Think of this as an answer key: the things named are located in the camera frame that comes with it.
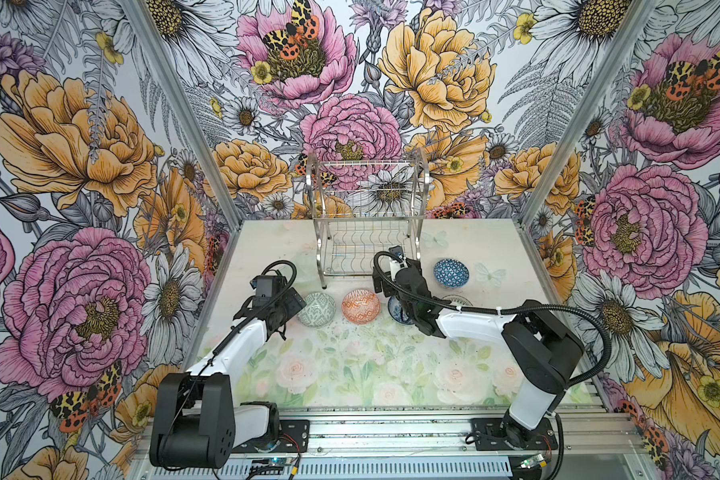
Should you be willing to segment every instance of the orange patterned bowl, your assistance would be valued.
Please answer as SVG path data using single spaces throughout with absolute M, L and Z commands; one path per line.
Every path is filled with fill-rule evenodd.
M 363 288 L 347 293 L 342 300 L 344 316 L 356 325 L 374 321 L 381 311 L 382 303 L 378 301 L 376 294 Z

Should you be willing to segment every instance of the blue patterned bowl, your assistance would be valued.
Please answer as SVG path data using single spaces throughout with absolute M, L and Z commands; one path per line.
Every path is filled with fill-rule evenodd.
M 458 260 L 444 258 L 434 264 L 434 279 L 447 288 L 459 288 L 469 281 L 469 270 Z
M 307 306 L 298 313 L 298 319 L 304 325 L 317 328 L 326 326 L 333 321 L 336 314 L 336 302 L 329 294 L 310 293 L 304 301 L 307 302 Z
M 387 303 L 387 310 L 392 318 L 403 325 L 413 325 L 413 321 L 406 312 L 403 311 L 403 306 L 400 304 L 400 300 L 396 296 L 389 299 Z

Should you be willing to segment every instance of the blue and white bowl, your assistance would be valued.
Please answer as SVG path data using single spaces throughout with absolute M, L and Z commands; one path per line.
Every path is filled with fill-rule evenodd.
M 469 281 L 469 270 L 458 260 L 444 258 L 434 264 L 434 279 L 447 288 L 459 288 Z
M 400 304 L 400 300 L 398 300 L 396 296 L 389 299 L 389 302 L 387 303 L 387 310 L 389 310 L 389 314 L 392 315 L 392 318 L 397 323 L 402 323 L 403 325 L 413 325 L 413 321 L 408 314 L 403 311 L 403 305 Z

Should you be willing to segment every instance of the black cable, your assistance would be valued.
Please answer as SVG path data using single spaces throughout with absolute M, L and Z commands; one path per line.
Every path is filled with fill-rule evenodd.
M 557 423 L 557 461 L 552 468 L 552 473 L 545 480 L 554 480 L 560 469 L 563 467 L 563 454 L 565 453 L 565 438 L 563 438 L 563 421 L 557 413 L 554 414 L 555 423 Z
M 291 272 L 292 272 L 291 278 L 288 280 L 288 283 L 286 284 L 286 288 L 281 290 L 278 294 L 276 294 L 271 299 L 269 299 L 264 305 L 261 305 L 259 308 L 257 308 L 253 312 L 251 312 L 251 314 L 248 315 L 245 319 L 243 319 L 240 323 L 235 325 L 232 328 L 232 331 L 226 337 L 224 337 L 224 339 L 219 343 L 219 345 L 215 349 L 213 349 L 213 355 L 211 356 L 211 358 L 208 359 L 206 364 L 204 366 L 202 366 L 200 371 L 197 373 L 194 381 L 192 382 L 192 385 L 190 386 L 190 389 L 187 390 L 187 394 L 184 397 L 183 402 L 181 403 L 181 407 L 179 407 L 179 409 L 176 410 L 176 414 L 174 415 L 173 420 L 171 420 L 170 427 L 168 427 L 168 435 L 170 435 L 170 432 L 173 430 L 173 426 L 176 424 L 176 419 L 179 417 L 179 415 L 181 415 L 181 411 L 184 409 L 184 405 L 186 405 L 186 402 L 190 399 L 190 394 L 192 393 L 192 390 L 197 385 L 197 381 L 200 379 L 202 372 L 204 372 L 206 368 L 208 368 L 209 366 L 211 366 L 213 364 L 213 360 L 216 359 L 216 357 L 221 353 L 221 351 L 224 350 L 224 347 L 230 343 L 232 338 L 234 338 L 234 336 L 237 335 L 245 325 L 250 323 L 253 319 L 257 318 L 259 313 L 264 311 L 265 308 L 268 308 L 271 304 L 273 304 L 274 302 L 277 302 L 283 295 L 286 294 L 286 292 L 288 292 L 288 289 L 291 288 L 291 286 L 293 286 L 293 283 L 296 281 L 296 265 L 294 265 L 293 262 L 289 262 L 288 260 L 276 260 L 276 261 L 272 262 L 271 264 L 269 264 L 265 267 L 265 269 L 261 272 L 261 275 L 265 275 L 267 272 L 272 270 L 273 267 L 278 266 L 278 265 L 288 265 L 291 267 Z M 168 440 L 168 438 L 167 438 L 168 435 L 164 436 L 162 441 L 160 442 L 160 450 L 157 453 L 157 457 L 160 462 L 160 467 L 163 470 L 166 470 L 168 472 L 178 472 L 179 470 L 183 470 L 185 467 L 169 467 L 169 466 L 165 465 L 165 459 L 164 459 L 163 452 L 165 450 L 166 442 Z
M 462 312 L 472 312 L 472 313 L 485 313 L 488 315 L 522 315 L 522 314 L 529 313 L 529 312 L 538 312 L 538 311 L 542 311 L 542 310 L 547 310 L 547 311 L 553 310 L 553 311 L 557 311 L 557 312 L 572 313 L 572 314 L 578 316 L 579 318 L 582 318 L 582 319 L 586 320 L 587 322 L 591 323 L 592 326 L 595 327 L 595 329 L 598 331 L 600 336 L 603 338 L 603 355 L 600 357 L 600 360 L 598 360 L 597 363 L 591 369 L 568 380 L 568 382 L 565 385 L 565 389 L 569 389 L 572 386 L 576 385 L 577 383 L 581 383 L 585 380 L 591 379 L 598 373 L 602 372 L 605 369 L 606 365 L 608 364 L 608 361 L 610 360 L 610 354 L 611 354 L 610 336 L 608 335 L 608 332 L 605 330 L 605 327 L 603 326 L 603 324 L 600 323 L 600 321 L 598 321 L 598 319 L 596 319 L 594 316 L 592 316 L 585 310 L 576 308 L 575 306 L 555 305 L 555 304 L 519 306 L 517 308 L 501 309 L 501 312 L 499 312 L 496 309 L 481 308 L 481 307 L 476 307 L 476 306 L 456 307 L 456 306 L 452 305 L 450 302 L 446 302 L 445 300 L 436 300 L 431 297 L 421 296 L 417 293 L 413 293 L 410 290 L 406 290 L 402 286 L 393 282 L 391 278 L 387 277 L 384 270 L 382 270 L 382 268 L 378 264 L 378 259 L 381 258 L 382 256 L 388 256 L 389 258 L 393 259 L 396 262 L 400 261 L 400 259 L 397 256 L 395 256 L 387 251 L 377 252 L 373 256 L 374 272 L 379 277 L 381 277 L 381 279 L 384 283 L 391 286 L 397 292 L 403 293 L 406 296 L 409 296 L 418 302 L 428 303 L 430 305 L 436 305 L 436 306 L 440 306 L 440 307 L 447 308 L 450 310 L 460 310 Z
M 257 476 L 257 475 L 282 475 L 283 471 L 286 469 L 285 466 L 274 466 L 274 465 L 265 465 L 261 467 L 254 467 L 251 468 L 250 472 L 248 473 L 248 476 L 246 477 L 246 480 L 251 480 L 251 478 Z

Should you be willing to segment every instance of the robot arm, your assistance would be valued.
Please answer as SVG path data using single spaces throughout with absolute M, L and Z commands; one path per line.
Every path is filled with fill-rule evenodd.
M 378 260 L 382 256 L 390 258 L 389 272 L 379 267 Z M 376 254 L 373 276 L 376 292 L 395 295 L 423 334 L 441 338 L 461 336 L 509 347 L 525 376 L 517 398 L 504 415 L 500 430 L 502 439 L 514 447 L 523 448 L 537 435 L 535 430 L 540 420 L 557 407 L 568 387 L 594 376 L 610 357 L 608 344 L 595 369 L 571 379 L 584 355 L 584 344 L 550 312 L 552 308 L 571 309 L 542 306 L 534 300 L 527 300 L 507 313 L 450 305 L 432 296 L 421 264 L 406 259 L 401 247 Z
M 276 264 L 289 264 L 286 283 L 278 273 L 267 275 Z M 274 403 L 251 402 L 234 408 L 232 387 L 244 365 L 274 332 L 285 331 L 286 322 L 306 305 L 291 287 L 296 268 L 275 262 L 251 280 L 251 296 L 234 319 L 242 320 L 220 344 L 184 373 L 171 373 L 157 389 L 155 420 L 150 444 L 154 466 L 220 468 L 231 450 L 248 441 L 268 449 L 280 435 Z M 202 400 L 200 414 L 185 414 Z

